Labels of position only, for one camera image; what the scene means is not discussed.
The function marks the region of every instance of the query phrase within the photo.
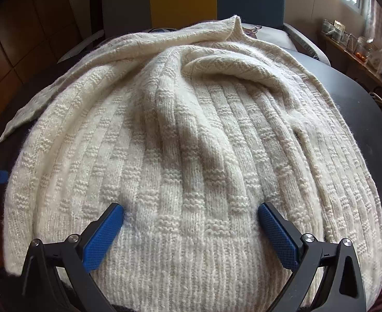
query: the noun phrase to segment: textured knit pattern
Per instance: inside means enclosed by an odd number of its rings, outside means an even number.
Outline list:
[[[33,238],[81,233],[118,202],[124,225],[92,272],[111,303],[264,311],[290,275],[256,221],[271,201],[301,232],[350,238],[374,302],[381,206],[353,136],[316,77],[246,36],[238,17],[114,39],[35,96],[7,131],[53,97],[6,191],[9,272],[21,272]]]

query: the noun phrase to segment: pink curtain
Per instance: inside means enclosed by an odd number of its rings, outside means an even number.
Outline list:
[[[376,0],[369,0],[364,36],[374,38],[376,45],[382,47],[382,8]]]

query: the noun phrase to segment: blue gripper pad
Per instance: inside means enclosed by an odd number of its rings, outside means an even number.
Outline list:
[[[285,269],[296,270],[299,266],[298,248],[287,235],[283,226],[278,222],[265,204],[257,211],[259,223],[272,243],[282,266]]]
[[[83,265],[87,272],[100,266],[107,250],[122,228],[123,213],[123,207],[117,204],[84,247]]]

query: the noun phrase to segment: black table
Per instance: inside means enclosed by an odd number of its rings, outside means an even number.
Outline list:
[[[382,206],[382,113],[375,101],[352,79],[311,57],[298,52],[293,55],[307,70],[325,86],[337,104],[349,126],[375,181]],[[51,84],[70,69],[85,53],[61,62],[26,83],[0,117],[0,136],[6,123],[38,91]],[[33,123],[28,123],[13,132],[0,144],[0,169],[11,171],[20,147]]]

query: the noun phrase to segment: metal screw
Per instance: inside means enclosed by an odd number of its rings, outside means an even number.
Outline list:
[[[76,242],[78,242],[78,235],[70,235],[70,236],[68,237],[68,241],[69,241],[70,243],[76,243]]]
[[[32,239],[31,245],[32,246],[38,246],[40,243],[40,240],[38,238]]]
[[[308,243],[312,243],[315,240],[315,237],[311,235],[310,233],[306,233],[304,235],[304,241]]]
[[[351,246],[352,245],[352,241],[350,241],[348,238],[344,238],[343,243],[345,246]]]

